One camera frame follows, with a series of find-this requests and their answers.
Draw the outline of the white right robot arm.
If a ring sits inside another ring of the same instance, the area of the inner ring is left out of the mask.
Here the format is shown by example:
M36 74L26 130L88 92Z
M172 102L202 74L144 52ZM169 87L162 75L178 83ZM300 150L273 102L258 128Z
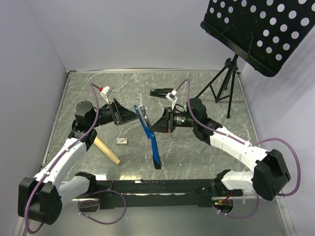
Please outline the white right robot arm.
M197 139L226 152L249 169L247 172L224 170L219 173L215 190L221 196L227 195L231 190L242 189L254 191L263 199L271 201L291 180L280 151L254 147L238 138L208 117L206 107L199 98L190 99L185 112L165 108L162 117L150 130L171 133L176 127L192 128Z

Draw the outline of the blue stapler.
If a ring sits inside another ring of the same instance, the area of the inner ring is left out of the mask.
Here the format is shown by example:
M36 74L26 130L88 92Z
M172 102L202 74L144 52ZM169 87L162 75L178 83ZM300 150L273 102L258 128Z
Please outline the blue stapler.
M141 105L139 107L137 105L134 105L134 109L135 109L136 114L139 117L140 123L141 123L141 125L145 131L145 134L146 134L148 140L151 141L154 167L157 170L161 169L162 162L161 162L160 155L158 152L158 145L157 145L155 133L150 130L151 123L150 123L150 120L149 120L149 117L147 114L147 110L143 105Z

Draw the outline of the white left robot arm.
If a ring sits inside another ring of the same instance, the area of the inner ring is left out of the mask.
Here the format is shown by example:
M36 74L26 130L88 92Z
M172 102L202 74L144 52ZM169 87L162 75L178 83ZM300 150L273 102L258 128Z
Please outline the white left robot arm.
M43 224L51 225L59 217L62 208L83 194L93 197L97 192L95 175L79 172L70 181L65 176L75 162L94 143L96 127L114 123L122 125L138 119L139 115L116 99L100 109L90 101L76 106L72 130L58 154L32 178L24 178L18 188L18 215Z

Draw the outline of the black stapler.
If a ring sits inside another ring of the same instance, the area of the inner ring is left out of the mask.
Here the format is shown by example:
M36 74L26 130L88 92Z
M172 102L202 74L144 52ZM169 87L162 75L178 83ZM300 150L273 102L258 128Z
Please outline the black stapler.
M154 88L150 90L150 96L158 98L166 98L168 93L173 91L172 88Z

